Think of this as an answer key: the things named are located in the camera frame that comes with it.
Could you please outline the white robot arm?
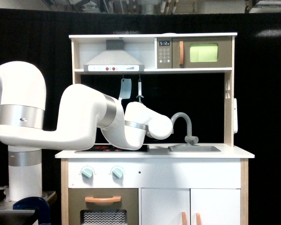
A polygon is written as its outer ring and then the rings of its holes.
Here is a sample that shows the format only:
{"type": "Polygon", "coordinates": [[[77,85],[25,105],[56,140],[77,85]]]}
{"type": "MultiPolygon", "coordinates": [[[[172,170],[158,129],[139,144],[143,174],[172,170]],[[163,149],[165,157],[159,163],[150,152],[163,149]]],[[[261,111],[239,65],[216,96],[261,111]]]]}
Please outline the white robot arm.
{"type": "Polygon", "coordinates": [[[126,108],[119,100],[82,84],[62,94],[57,127],[43,130],[46,84],[40,70],[27,62],[0,65],[0,141],[8,146],[9,197],[18,201],[41,196],[41,151],[86,150],[101,129],[112,145],[138,150],[146,135],[157,140],[171,135],[171,120],[141,103],[126,108]]]}

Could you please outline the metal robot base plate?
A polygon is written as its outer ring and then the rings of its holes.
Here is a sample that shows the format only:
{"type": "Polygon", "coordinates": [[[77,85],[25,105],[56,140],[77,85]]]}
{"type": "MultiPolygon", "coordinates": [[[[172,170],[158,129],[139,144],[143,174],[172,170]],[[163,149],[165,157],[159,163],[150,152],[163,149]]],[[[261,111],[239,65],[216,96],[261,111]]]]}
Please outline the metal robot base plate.
{"type": "MultiPolygon", "coordinates": [[[[43,191],[41,197],[47,202],[48,207],[57,200],[55,191],[43,191]]],[[[0,201],[0,213],[34,213],[38,210],[36,205],[29,206],[27,203],[24,203],[22,206],[14,207],[15,204],[16,201],[11,201],[9,199],[9,193],[7,192],[7,196],[0,201]]]]}

